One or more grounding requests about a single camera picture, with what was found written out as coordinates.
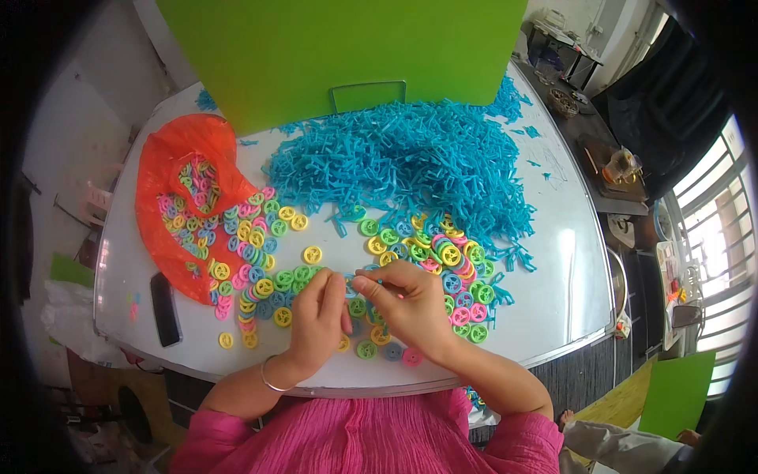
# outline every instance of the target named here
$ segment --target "person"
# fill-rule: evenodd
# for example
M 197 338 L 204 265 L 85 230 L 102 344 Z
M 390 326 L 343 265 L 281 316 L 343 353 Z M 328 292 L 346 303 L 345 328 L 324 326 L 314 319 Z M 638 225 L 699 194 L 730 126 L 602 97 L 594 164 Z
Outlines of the person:
M 571 410 L 561 413 L 559 429 L 564 440 L 559 455 L 561 474 L 587 474 L 587 468 L 572 458 L 569 449 L 619 474 L 679 472 L 700 441 L 700 435 L 691 429 L 680 432 L 677 442 L 607 423 L 577 420 Z
M 314 375 L 342 332 L 350 333 L 344 276 L 323 268 L 293 302 L 290 348 L 213 387 L 171 472 L 558 472 L 563 436 L 546 388 L 518 363 L 451 331 L 439 277 L 396 260 L 356 271 L 352 287 L 376 306 L 393 336 L 456 373 L 502 416 L 484 452 L 468 442 L 471 403 L 462 388 L 293 402 L 259 432 L 247 426 L 282 391 Z

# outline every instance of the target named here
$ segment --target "green paper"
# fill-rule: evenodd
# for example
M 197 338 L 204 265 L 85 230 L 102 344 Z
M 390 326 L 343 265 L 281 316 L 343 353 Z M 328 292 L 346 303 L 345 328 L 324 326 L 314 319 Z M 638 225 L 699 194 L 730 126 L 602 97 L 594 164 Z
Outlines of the green paper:
M 95 272 L 91 268 L 87 268 L 60 253 L 52 254 L 50 279 L 78 283 L 87 288 L 95 287 Z
M 701 352 L 653 365 L 639 430 L 676 440 L 695 429 L 708 395 L 716 352 Z
M 238 135 L 402 98 L 489 105 L 527 0 L 158 0 Z

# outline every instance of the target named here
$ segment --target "bare foot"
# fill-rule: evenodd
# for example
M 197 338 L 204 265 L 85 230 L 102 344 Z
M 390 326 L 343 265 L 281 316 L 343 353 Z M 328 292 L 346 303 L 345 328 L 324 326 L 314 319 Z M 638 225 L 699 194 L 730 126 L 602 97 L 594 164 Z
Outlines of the bare foot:
M 561 417 L 558 418 L 558 431 L 563 433 L 563 427 L 566 426 L 566 423 L 570 422 L 574 419 L 574 412 L 572 410 L 566 410 L 565 412 L 561 413 Z

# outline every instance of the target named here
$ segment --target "pink shirt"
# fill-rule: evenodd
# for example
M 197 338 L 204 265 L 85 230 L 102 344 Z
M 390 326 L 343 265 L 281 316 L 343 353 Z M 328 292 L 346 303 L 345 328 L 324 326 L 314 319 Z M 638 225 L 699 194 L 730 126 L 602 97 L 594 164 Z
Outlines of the pink shirt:
M 462 389 L 396 398 L 314 399 L 256 433 L 235 416 L 199 411 L 171 472 L 558 472 L 563 434 L 545 416 L 504 417 L 484 452 L 468 442 Z

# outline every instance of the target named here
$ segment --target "finger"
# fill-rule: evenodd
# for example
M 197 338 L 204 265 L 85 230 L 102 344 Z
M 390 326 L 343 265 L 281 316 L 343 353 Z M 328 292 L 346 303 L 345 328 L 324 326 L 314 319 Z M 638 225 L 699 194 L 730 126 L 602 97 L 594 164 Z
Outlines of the finger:
M 324 294 L 324 288 L 333 272 L 329 268 L 322 268 L 316 275 L 313 275 L 310 282 L 305 288 L 298 293 L 293 302 L 293 306 L 299 308 L 298 313 L 304 315 L 316 316 L 318 308 Z
M 393 260 L 387 265 L 371 270 L 356 270 L 356 275 L 361 275 L 371 280 L 382 280 L 382 283 L 393 284 L 397 287 L 401 287 L 408 292 L 411 292 L 419 288 L 426 280 L 427 272 L 420 269 L 411 262 L 405 260 Z
M 379 313 L 388 315 L 397 304 L 398 299 L 376 281 L 365 276 L 356 275 L 352 280 L 352 287 L 371 301 L 377 307 Z
M 350 311 L 347 309 L 347 302 L 342 305 L 342 319 L 340 320 L 342 332 L 352 334 L 352 321 L 350 320 Z
M 401 287 L 398 287 L 398 286 L 393 285 L 391 283 L 387 283 L 386 281 L 382 281 L 381 282 L 381 286 L 383 286 L 384 288 L 386 288 L 387 291 L 389 291 L 390 293 L 399 295 L 401 297 L 404 297 L 405 295 L 408 294 L 408 291 L 406 291 L 405 288 L 401 288 Z
M 319 318 L 339 321 L 345 307 L 345 276 L 332 272 L 324 288 Z
M 311 278 L 305 288 L 303 288 L 297 296 L 304 294 L 309 300 L 317 300 L 327 286 L 327 281 L 329 281 L 329 277 L 332 273 L 334 272 L 329 268 L 322 268 L 316 272 L 316 275 L 313 275 L 313 278 Z

